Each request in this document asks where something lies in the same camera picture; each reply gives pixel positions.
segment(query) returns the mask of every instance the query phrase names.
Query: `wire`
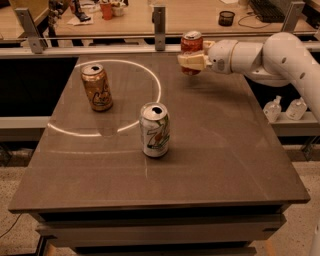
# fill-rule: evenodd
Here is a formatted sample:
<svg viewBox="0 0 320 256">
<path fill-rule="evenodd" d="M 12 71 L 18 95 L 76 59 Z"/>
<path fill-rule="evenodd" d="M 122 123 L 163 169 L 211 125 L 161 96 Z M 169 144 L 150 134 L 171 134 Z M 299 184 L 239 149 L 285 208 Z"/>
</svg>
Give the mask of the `wire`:
<svg viewBox="0 0 320 256">
<path fill-rule="evenodd" d="M 242 20 L 247 19 L 247 18 L 250 18 L 250 17 L 254 17 L 254 16 L 255 16 L 255 18 L 256 18 L 257 20 L 259 20 L 257 15 L 255 15 L 255 14 L 249 14 L 248 16 L 242 17 L 242 18 L 238 21 L 238 25 L 239 25 L 239 26 L 242 26 L 242 27 L 255 28 L 255 29 L 265 28 L 265 27 L 271 25 L 271 23 L 268 23 L 267 25 L 264 25 L 264 26 L 253 27 L 253 26 L 249 26 L 249 25 L 240 24 L 240 22 L 241 22 Z"/>
<path fill-rule="evenodd" d="M 11 227 L 6 232 L 4 232 L 2 235 L 0 235 L 0 239 L 2 237 L 4 237 L 6 234 L 8 234 L 14 228 L 14 226 L 17 224 L 18 220 L 20 219 L 21 215 L 22 215 L 22 213 L 19 214 L 19 216 L 16 218 L 15 222 L 12 224 Z"/>
</svg>

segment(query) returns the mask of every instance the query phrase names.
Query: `floor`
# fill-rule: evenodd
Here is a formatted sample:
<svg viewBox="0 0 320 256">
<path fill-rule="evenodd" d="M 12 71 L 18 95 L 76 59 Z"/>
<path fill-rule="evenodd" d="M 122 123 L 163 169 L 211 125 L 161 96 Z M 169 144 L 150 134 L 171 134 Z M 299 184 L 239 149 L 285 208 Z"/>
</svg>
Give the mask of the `floor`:
<svg viewBox="0 0 320 256">
<path fill-rule="evenodd" d="M 320 150 L 313 149 L 312 160 L 306 161 L 301 145 L 284 146 L 294 167 L 311 196 L 305 205 L 293 205 L 286 212 L 287 222 L 269 240 L 254 242 L 257 256 L 309 256 L 314 230 L 320 218 Z M 32 149 L 20 148 L 10 161 L 0 147 L 0 256 L 33 253 L 39 236 L 37 223 L 26 214 L 13 215 L 7 206 L 26 170 Z M 46 256 L 68 256 L 67 248 L 47 246 Z"/>
</svg>

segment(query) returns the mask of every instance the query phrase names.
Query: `gray tabletop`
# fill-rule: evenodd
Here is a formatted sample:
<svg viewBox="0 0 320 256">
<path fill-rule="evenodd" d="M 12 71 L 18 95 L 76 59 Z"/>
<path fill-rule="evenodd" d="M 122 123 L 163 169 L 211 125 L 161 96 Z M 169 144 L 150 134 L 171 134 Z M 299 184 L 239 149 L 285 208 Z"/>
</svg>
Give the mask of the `gray tabletop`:
<svg viewBox="0 0 320 256">
<path fill-rule="evenodd" d="M 239 206 L 310 198 L 244 77 L 181 72 L 176 54 L 83 56 L 108 74 L 114 106 L 91 110 L 74 69 L 9 210 Z M 166 105 L 168 153 L 144 155 L 140 108 Z"/>
</svg>

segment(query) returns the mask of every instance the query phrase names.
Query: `white soda can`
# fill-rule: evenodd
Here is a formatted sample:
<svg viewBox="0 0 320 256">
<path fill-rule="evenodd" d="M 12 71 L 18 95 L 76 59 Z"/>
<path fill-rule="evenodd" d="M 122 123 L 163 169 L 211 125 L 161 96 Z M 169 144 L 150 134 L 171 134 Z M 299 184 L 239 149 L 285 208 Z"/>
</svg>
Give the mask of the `white soda can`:
<svg viewBox="0 0 320 256">
<path fill-rule="evenodd" d="M 157 102 L 141 108 L 140 129 L 142 151 L 150 157 L 163 156 L 169 147 L 170 121 L 167 108 Z"/>
</svg>

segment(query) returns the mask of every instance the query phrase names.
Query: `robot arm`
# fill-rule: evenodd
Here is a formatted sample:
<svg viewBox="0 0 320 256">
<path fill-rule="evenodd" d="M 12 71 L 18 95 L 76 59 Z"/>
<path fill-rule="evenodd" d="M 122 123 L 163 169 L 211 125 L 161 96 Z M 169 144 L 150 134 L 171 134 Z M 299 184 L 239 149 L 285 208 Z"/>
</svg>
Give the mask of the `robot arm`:
<svg viewBox="0 0 320 256">
<path fill-rule="evenodd" d="M 320 65 L 290 33 L 274 34 L 264 44 L 221 40 L 208 49 L 207 55 L 180 55 L 178 61 L 198 70 L 210 66 L 217 73 L 241 73 L 268 86 L 291 83 L 320 123 Z"/>
</svg>

